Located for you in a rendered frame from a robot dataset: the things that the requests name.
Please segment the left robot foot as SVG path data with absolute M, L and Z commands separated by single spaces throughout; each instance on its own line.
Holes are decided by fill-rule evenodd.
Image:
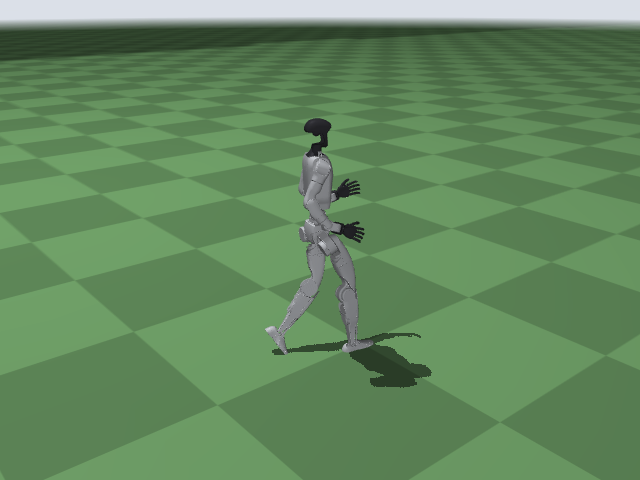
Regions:
M 282 350 L 282 352 L 286 355 L 288 354 L 286 345 L 285 345 L 285 337 L 281 337 L 278 332 L 277 328 L 275 326 L 270 326 L 267 327 L 266 332 L 270 335 L 270 337 L 276 342 L 276 344 L 278 345 L 278 347 Z

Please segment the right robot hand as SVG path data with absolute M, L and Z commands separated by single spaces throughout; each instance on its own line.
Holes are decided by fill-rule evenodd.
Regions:
M 357 230 L 364 231 L 364 228 L 353 226 L 353 225 L 356 225 L 356 224 L 360 224 L 360 222 L 357 221 L 357 222 L 354 222 L 354 223 L 351 223 L 351 224 L 346 224 L 345 226 L 344 226 L 343 223 L 339 223 L 339 222 L 334 222 L 334 223 L 341 224 L 341 230 L 340 230 L 340 233 L 331 231 L 332 233 L 338 234 L 338 235 L 341 235 L 343 233 L 347 238 L 353 239 L 353 240 L 357 241 L 358 243 L 360 243 L 361 241 L 359 239 L 355 238 L 355 237 L 363 239 L 362 236 L 357 235 L 356 233 L 364 235 L 363 232 L 357 231 Z

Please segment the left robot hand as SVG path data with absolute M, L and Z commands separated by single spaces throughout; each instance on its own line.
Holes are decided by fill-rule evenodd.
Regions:
M 355 191 L 355 190 L 360 190 L 360 188 L 351 189 L 353 187 L 360 186 L 360 185 L 359 184 L 355 184 L 355 185 L 349 186 L 349 185 L 351 185 L 353 183 L 357 183 L 357 181 L 352 181 L 352 182 L 344 185 L 348 181 L 349 181 L 349 178 L 344 180 L 344 182 L 340 185 L 340 187 L 338 187 L 337 191 L 336 190 L 332 191 L 332 193 L 335 193 L 335 195 L 337 197 L 337 199 L 335 201 L 339 200 L 339 197 L 345 198 L 345 197 L 348 197 L 350 195 L 360 194 L 360 192 L 350 193 L 350 192 Z M 351 190 L 349 190 L 349 189 L 351 189 Z

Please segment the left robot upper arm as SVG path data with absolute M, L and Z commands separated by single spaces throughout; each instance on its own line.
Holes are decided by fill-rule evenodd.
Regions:
M 299 187 L 298 187 L 299 193 L 304 196 L 304 186 L 303 186 L 303 170 L 301 172 L 301 177 L 300 177 L 300 182 L 299 182 Z

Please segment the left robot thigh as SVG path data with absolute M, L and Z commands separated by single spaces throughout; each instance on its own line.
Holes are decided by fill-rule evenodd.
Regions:
M 302 242 L 310 242 L 305 236 L 304 226 L 299 228 L 299 236 Z M 322 281 L 325 268 L 325 255 L 321 252 L 318 245 L 308 244 L 306 256 L 308 267 L 311 271 L 311 277 L 305 279 L 300 284 L 300 291 L 305 296 L 313 296 Z

